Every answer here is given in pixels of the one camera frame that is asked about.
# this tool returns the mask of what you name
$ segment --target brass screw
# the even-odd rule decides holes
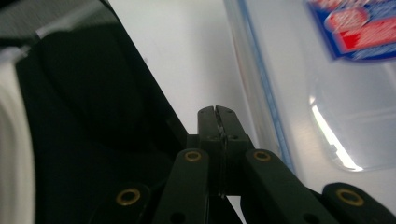
[[[129,198],[127,194],[132,194],[133,197]],[[125,189],[117,195],[116,202],[121,206],[128,206],[136,203],[139,199],[140,191],[138,189]]]
[[[199,161],[202,158],[202,155],[197,151],[189,151],[184,154],[184,158],[186,161]]]
[[[347,203],[347,204],[353,205],[353,206],[364,205],[363,198],[353,190],[338,189],[335,193],[336,193],[337,197],[344,203]]]
[[[256,160],[258,161],[270,161],[271,160],[271,156],[270,154],[264,152],[264,151],[256,151],[253,154],[254,158],[256,158]]]

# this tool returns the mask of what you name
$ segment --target red label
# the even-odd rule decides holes
[[[359,29],[333,35],[343,52],[385,45],[396,41],[396,18],[372,21]]]

